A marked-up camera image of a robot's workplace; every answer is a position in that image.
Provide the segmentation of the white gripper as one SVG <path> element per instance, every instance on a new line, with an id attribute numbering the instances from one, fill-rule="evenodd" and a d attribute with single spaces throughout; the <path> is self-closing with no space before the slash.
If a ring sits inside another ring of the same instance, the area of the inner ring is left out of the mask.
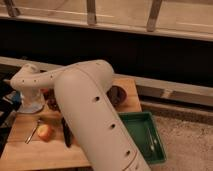
<path id="1" fill-rule="evenodd" d="M 24 108 L 42 108 L 44 97 L 40 90 L 24 90 L 21 92 L 22 106 Z"/>

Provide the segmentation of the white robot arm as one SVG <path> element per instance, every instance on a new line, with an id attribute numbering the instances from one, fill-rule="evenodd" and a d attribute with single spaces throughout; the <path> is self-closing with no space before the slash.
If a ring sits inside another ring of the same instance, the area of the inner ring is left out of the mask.
<path id="1" fill-rule="evenodd" d="M 11 86 L 28 102 L 52 88 L 59 109 L 94 171 L 151 171 L 107 97 L 114 70 L 104 60 L 75 63 L 41 73 L 24 65 Z"/>

